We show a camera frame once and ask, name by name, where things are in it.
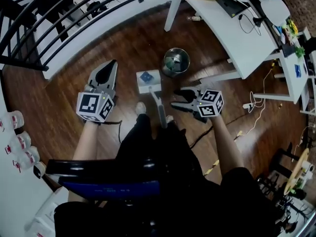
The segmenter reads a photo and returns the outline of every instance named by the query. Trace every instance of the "metal railing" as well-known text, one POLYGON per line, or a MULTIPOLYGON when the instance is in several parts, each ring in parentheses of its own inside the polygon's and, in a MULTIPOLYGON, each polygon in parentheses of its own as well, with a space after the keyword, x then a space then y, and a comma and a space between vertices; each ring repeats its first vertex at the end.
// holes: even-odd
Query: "metal railing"
MULTIPOLYGON (((74 32, 70 37, 68 37, 65 41, 61 42, 61 45, 49 56, 46 61, 41 64, 40 59, 47 53, 47 51, 58 41, 61 39, 61 36, 65 33, 67 33, 71 28, 73 28, 75 25, 78 25, 78 23, 83 20, 84 18, 88 18, 89 15, 91 15, 93 12, 97 11, 98 9, 104 8, 106 4, 109 4, 111 1, 114 0, 105 0, 103 2, 100 2, 97 4, 97 6, 94 6, 92 9, 87 10, 86 13, 83 13, 82 16, 80 16, 78 19, 72 21, 72 23, 67 26, 64 30, 62 30, 50 43, 44 48, 43 51, 41 51, 39 54, 37 54, 37 47, 38 45, 45 39, 45 37, 53 31, 57 24, 61 24, 61 22, 68 18, 73 12, 76 10, 79 10, 83 5, 87 4, 91 0, 83 0, 73 6, 71 9, 67 10, 66 13, 64 13, 61 17, 59 17, 55 22, 52 23, 52 25, 45 31, 45 33, 42 34, 42 36, 39 37, 39 39, 31 45, 31 47, 28 46, 28 41, 30 38, 33 38, 34 32, 36 29, 40 26, 40 24, 48 17, 48 15, 52 12, 57 12, 58 7, 66 0, 59 0, 54 6, 52 6, 48 11, 42 15, 42 17, 37 20, 34 24, 31 26, 26 26, 24 24, 24 35, 20 38, 19 29, 23 25, 22 22, 25 21, 27 15, 33 14, 33 11, 35 11, 37 8, 41 6, 41 3, 45 0, 33 0, 30 3, 28 3, 23 11, 16 17, 15 20, 9 19, 9 27, 5 35, 3 36, 1 42, 0 42, 0 63, 13 65, 13 66, 19 66, 24 67, 28 69, 35 69, 35 70, 41 70, 41 71, 47 71, 49 67, 47 64, 49 61, 55 57, 69 42, 71 42, 76 36, 78 36, 82 31, 87 29, 89 26, 103 18, 104 16, 108 15, 109 13, 115 11, 116 9, 132 2, 135 0, 126 0, 124 2, 121 2, 117 6, 113 8, 107 8, 105 11, 97 15, 96 17, 92 18, 87 22, 85 25, 80 27, 76 32, 74 32), (17 45, 14 48, 13 51, 11 51, 11 39, 13 36, 16 35, 17 37, 17 45), (7 56, 3 55, 3 52, 7 48, 7 56)), ((3 23, 3 11, 6 10, 5 8, 2 8, 0 11, 0 27, 3 23)))

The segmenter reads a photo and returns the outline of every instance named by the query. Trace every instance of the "white shoe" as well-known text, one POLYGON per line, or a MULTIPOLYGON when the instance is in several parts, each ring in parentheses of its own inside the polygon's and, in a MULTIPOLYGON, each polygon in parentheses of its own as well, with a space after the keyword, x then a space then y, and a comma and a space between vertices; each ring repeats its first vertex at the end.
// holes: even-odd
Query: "white shoe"
POLYGON ((135 111, 137 116, 146 114, 146 105, 143 102, 138 102, 135 111))
POLYGON ((174 121, 173 116, 172 116, 172 115, 168 115, 168 116, 166 117, 166 121, 167 121, 167 123, 173 122, 173 121, 174 121))

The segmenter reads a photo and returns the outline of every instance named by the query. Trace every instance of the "metal bucket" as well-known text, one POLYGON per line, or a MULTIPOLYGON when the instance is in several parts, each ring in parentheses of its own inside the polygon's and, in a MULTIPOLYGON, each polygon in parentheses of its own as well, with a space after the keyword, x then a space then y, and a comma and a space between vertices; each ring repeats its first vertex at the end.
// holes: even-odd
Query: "metal bucket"
POLYGON ((166 52, 163 58, 162 72, 168 77, 183 74, 190 65, 190 57, 180 48, 172 48, 166 52))

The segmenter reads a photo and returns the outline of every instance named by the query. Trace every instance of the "wooden floor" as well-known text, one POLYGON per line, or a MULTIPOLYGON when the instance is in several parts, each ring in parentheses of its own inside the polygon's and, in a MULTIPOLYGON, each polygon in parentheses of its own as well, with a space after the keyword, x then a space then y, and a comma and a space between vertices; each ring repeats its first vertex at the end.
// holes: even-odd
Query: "wooden floor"
MULTIPOLYGON (((111 59, 118 61, 118 102, 109 120, 123 120, 121 138, 135 124, 134 107, 139 100, 145 101, 152 126, 158 125, 155 104, 149 96, 138 94, 135 74, 137 71, 159 69, 165 52, 172 47, 186 50, 191 65, 183 77, 169 79, 162 76, 166 113, 174 115, 180 128, 187 129, 189 143, 211 126, 210 121, 202 124, 191 114, 170 108, 169 102, 175 100, 172 92, 181 85, 189 85, 189 80, 232 70, 233 65, 227 63, 227 53, 204 22, 186 20, 187 16, 194 14, 186 3, 181 4, 168 33, 163 30, 167 13, 168 5, 160 6, 115 27, 77 55, 51 81, 46 81, 40 72, 5 68, 3 75, 9 106, 23 113, 24 129, 29 132, 32 144, 38 147, 43 162, 47 163, 51 158, 72 158, 83 128, 83 122, 75 113, 78 92, 83 90, 90 72, 111 59)), ((245 80, 213 85, 214 89, 223 91, 224 121, 230 123, 240 117, 228 125, 232 137, 240 130, 246 133, 259 116, 260 109, 247 114, 242 105, 249 102, 250 91, 262 92, 263 78, 270 64, 264 62, 245 80)), ((286 83, 274 79, 271 73, 266 80, 266 92, 286 93, 286 83)), ((287 148, 289 142, 294 145, 299 142, 305 123, 306 117, 299 113, 299 104, 267 101, 255 130, 236 141, 253 176, 267 172, 270 160, 279 147, 287 148)), ((118 149, 118 126, 102 125, 99 128, 98 157, 113 158, 118 149)), ((195 146, 194 153, 204 171, 212 166, 217 160, 213 132, 195 146)), ((215 168, 208 178, 219 183, 219 168, 215 168)))

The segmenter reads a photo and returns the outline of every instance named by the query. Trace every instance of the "blue screen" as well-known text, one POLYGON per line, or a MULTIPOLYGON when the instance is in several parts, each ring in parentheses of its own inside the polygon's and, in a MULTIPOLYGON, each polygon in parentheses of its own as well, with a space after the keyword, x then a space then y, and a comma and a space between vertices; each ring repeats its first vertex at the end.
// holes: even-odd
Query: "blue screen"
POLYGON ((159 195, 158 181, 130 184, 81 184, 63 182, 63 186, 87 199, 124 199, 159 195))

